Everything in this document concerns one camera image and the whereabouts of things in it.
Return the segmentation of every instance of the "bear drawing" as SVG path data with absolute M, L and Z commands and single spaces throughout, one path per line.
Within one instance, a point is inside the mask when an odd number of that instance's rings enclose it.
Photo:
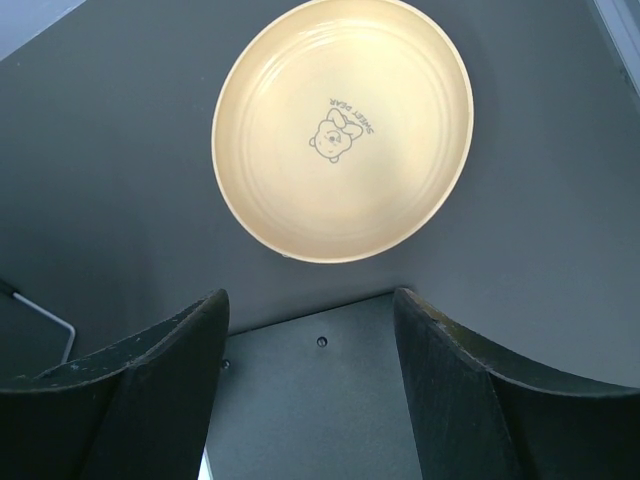
M 340 155 L 351 148 L 353 141 L 362 135 L 362 127 L 349 121 L 337 108 L 332 108 L 327 118 L 318 125 L 318 131 L 309 140 L 309 145 L 331 163 L 340 160 Z

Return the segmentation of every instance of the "bear logo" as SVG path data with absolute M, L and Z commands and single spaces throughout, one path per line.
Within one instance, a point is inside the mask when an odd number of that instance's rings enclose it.
M 362 135 L 362 127 L 332 108 L 327 118 L 318 124 L 318 131 L 309 140 L 309 145 L 331 163 L 337 163 L 340 155 L 351 148 L 353 141 Z

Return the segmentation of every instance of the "metal rod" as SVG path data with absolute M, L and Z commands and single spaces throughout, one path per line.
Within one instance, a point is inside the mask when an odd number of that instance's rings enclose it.
M 67 360 L 69 360 L 69 354 L 71 353 L 71 348 L 73 347 L 73 342 L 74 342 L 74 340 L 76 338 L 76 329 L 73 327 L 73 325 L 71 325 L 68 322 L 65 322 L 60 317 L 54 315 L 50 311 L 45 310 L 44 308 L 42 308 L 37 303 L 34 303 L 31 300 L 29 300 L 28 298 L 23 297 L 18 292 L 13 292 L 12 296 L 13 296 L 13 298 L 15 298 L 20 303 L 22 303 L 22 304 L 26 305 L 27 307 L 35 310 L 36 312 L 40 313 L 41 315 L 44 315 L 49 320 L 52 320 L 53 322 L 57 323 L 58 325 L 60 325 L 62 328 L 66 329 L 69 332 L 69 339 L 67 340 L 67 345 L 65 346 L 64 353 L 62 354 L 62 362 L 60 362 L 61 364 L 62 363 L 67 363 Z

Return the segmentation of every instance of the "yellow plate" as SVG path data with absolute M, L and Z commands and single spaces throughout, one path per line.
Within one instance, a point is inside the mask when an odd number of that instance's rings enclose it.
M 315 0 L 231 69 L 211 135 L 227 205 L 283 255 L 387 250 L 445 201 L 469 151 L 471 85 L 429 17 L 396 0 Z

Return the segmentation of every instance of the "tabletop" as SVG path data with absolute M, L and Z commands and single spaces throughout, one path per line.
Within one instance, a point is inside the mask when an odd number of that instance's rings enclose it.
M 529 358 L 640 386 L 640 115 L 586 3 L 410 2 L 467 66 L 471 152 L 424 228 L 343 265 L 260 245 L 211 163 L 226 74 L 298 3 L 88 0 L 2 61 L 0 276 L 76 326 L 75 355 L 220 287 L 238 332 L 402 285 Z

